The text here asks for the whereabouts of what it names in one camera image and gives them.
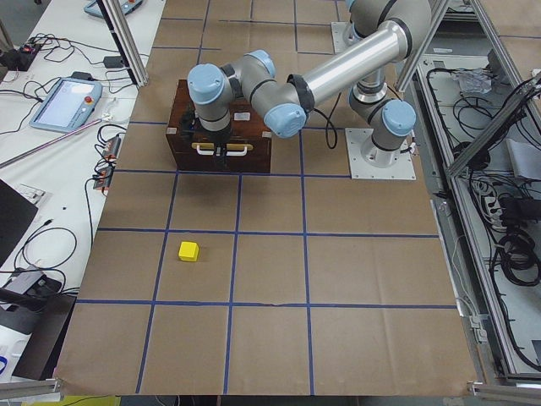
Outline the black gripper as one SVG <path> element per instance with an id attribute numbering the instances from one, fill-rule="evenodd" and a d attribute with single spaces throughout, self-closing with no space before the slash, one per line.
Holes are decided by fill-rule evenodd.
<path id="1" fill-rule="evenodd" d="M 232 125 L 230 112 L 219 119 L 211 121 L 200 118 L 197 112 L 188 107 L 179 120 L 180 134 L 183 138 L 193 140 L 198 133 L 206 136 L 215 145 L 215 163 L 223 168 L 223 145 L 231 138 Z"/>

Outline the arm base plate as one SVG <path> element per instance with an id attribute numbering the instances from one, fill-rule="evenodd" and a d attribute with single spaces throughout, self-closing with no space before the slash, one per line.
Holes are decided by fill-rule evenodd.
<path id="1" fill-rule="evenodd" d="M 405 139 L 396 151 L 383 151 L 372 140 L 372 129 L 346 128 L 346 145 L 352 179 L 414 181 L 411 154 L 401 153 L 407 147 Z"/>

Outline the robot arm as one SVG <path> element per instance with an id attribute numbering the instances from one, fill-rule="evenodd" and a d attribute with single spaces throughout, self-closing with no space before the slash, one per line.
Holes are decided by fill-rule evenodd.
<path id="1" fill-rule="evenodd" d="M 351 90 L 352 109 L 359 115 L 367 114 L 370 103 L 384 100 L 385 82 L 376 75 L 419 49 L 429 31 L 431 7 L 426 1 L 349 1 L 347 9 L 353 44 L 306 74 L 290 74 L 283 85 L 276 82 L 275 65 L 263 50 L 222 67 L 205 63 L 191 68 L 189 97 L 207 134 L 217 137 L 219 145 L 228 142 L 230 106 L 239 98 L 283 139 L 298 133 L 310 112 L 341 91 Z"/>

